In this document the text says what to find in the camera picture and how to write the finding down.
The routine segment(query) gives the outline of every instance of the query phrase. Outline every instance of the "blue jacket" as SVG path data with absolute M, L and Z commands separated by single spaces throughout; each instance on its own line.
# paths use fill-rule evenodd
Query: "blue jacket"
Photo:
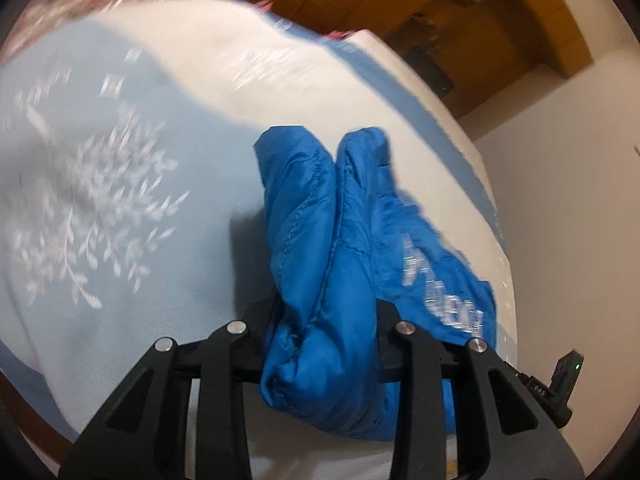
M 378 128 L 347 134 L 335 163 L 301 126 L 270 128 L 255 152 L 271 272 L 285 304 L 262 395 L 321 430 L 393 440 L 399 385 L 377 380 L 376 298 L 442 341 L 481 336 L 495 347 L 491 288 L 396 192 Z M 444 393 L 453 431 L 447 384 Z

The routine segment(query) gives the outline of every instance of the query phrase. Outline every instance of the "blue puffer garment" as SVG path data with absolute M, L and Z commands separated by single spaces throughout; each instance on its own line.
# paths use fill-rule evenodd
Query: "blue puffer garment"
M 491 288 L 396 193 L 378 128 L 347 134 L 336 163 L 301 126 L 270 128 L 255 152 L 271 272 L 285 304 L 262 395 L 321 430 L 393 440 L 399 385 L 377 380 L 376 298 L 442 341 L 482 336 L 495 347 Z M 453 432 L 447 383 L 444 394 Z

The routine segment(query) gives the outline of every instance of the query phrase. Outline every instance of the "bed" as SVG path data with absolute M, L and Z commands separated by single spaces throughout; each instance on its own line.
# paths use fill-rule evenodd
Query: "bed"
M 332 155 L 349 131 L 385 130 L 398 186 L 490 282 L 497 351 L 516 365 L 510 267 L 481 157 L 382 41 L 366 30 L 332 40 L 237 0 L 118 6 L 0 70 L 0 370 L 59 434 L 75 439 L 156 338 L 204 338 L 268 293 L 249 161 L 274 124 L 306 126 Z M 97 168 L 115 142 L 129 162 L 108 179 L 130 178 L 135 193 L 104 189 L 119 168 Z M 12 164 L 33 175 L 12 180 Z M 233 192 L 208 180 L 221 175 Z M 41 177 L 53 184 L 43 189 Z M 78 189 L 109 219 L 87 223 Z M 44 234 L 28 228 L 35 218 Z M 320 433 L 267 410 L 255 390 L 246 403 L 255 478 L 386 478 L 391 445 Z

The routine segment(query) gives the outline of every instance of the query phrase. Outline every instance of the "silver screw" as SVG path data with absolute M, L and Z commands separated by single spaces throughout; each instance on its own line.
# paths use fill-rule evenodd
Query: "silver screw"
M 396 324 L 396 332 L 403 335 L 411 335 L 415 332 L 415 325 L 411 321 L 401 321 Z
M 469 348 L 471 348 L 474 352 L 478 352 L 481 354 L 487 349 L 486 341 L 484 339 L 480 339 L 479 337 L 475 337 L 469 341 Z
M 156 341 L 154 348 L 159 352 L 168 352 L 174 346 L 174 341 L 168 337 L 161 337 Z
M 226 331 L 229 332 L 230 334 L 239 335 L 241 333 L 244 333 L 245 330 L 246 330 L 246 323 L 239 319 L 232 321 L 226 326 Z

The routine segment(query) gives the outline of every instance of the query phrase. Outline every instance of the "blue stripe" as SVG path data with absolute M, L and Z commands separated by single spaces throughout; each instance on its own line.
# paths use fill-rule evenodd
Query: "blue stripe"
M 2 341 L 0 341 L 0 370 L 47 424 L 71 442 L 78 438 L 78 432 L 68 424 L 60 412 L 43 375 L 20 361 Z
M 329 40 L 274 14 L 267 14 L 267 17 L 275 23 L 276 28 L 286 31 L 287 34 L 325 45 L 336 56 L 345 60 L 363 81 L 388 101 L 438 155 L 469 197 L 469 200 L 489 224 L 494 232 L 495 239 L 504 250 L 498 215 L 484 185 L 462 152 L 451 142 L 449 136 L 443 131 L 434 117 L 424 109 L 417 98 L 365 52 L 353 44 L 346 41 Z

